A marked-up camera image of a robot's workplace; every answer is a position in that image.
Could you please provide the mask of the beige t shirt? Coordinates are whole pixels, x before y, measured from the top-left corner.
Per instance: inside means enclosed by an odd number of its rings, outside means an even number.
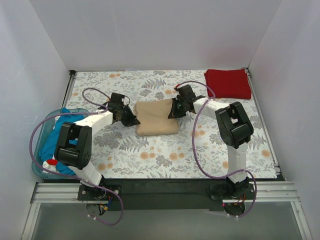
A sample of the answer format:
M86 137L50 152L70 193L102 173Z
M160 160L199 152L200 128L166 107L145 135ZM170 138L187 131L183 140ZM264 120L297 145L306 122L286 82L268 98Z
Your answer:
M136 126L136 133L140 137L172 135L179 131L178 121L168 118L173 100L138 101L134 112L140 124Z

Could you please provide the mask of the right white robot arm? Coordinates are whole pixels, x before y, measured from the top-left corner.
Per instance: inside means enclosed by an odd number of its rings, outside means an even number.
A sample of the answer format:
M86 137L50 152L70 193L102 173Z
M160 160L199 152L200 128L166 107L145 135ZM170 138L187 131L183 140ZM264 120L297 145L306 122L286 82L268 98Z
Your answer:
M187 112L196 114L196 120L204 115L217 121L220 137L227 146L228 172L224 177L231 183L226 186L226 192L232 199L239 198L245 192L242 182L248 177L247 149L254 133L243 105L238 101L221 103L202 95L186 100L178 95L172 99L168 118L182 118Z

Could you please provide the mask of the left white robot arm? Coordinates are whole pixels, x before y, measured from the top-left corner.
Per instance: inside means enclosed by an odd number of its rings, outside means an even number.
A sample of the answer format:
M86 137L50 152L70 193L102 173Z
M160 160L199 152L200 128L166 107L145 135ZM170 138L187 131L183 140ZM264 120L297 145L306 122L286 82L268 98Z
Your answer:
M140 124L128 105L120 105L111 111L105 106L88 117L61 125L54 159L69 167L85 185L95 200L106 196L106 187L101 184L103 176L91 162L93 136L99 131L120 121L125 127Z

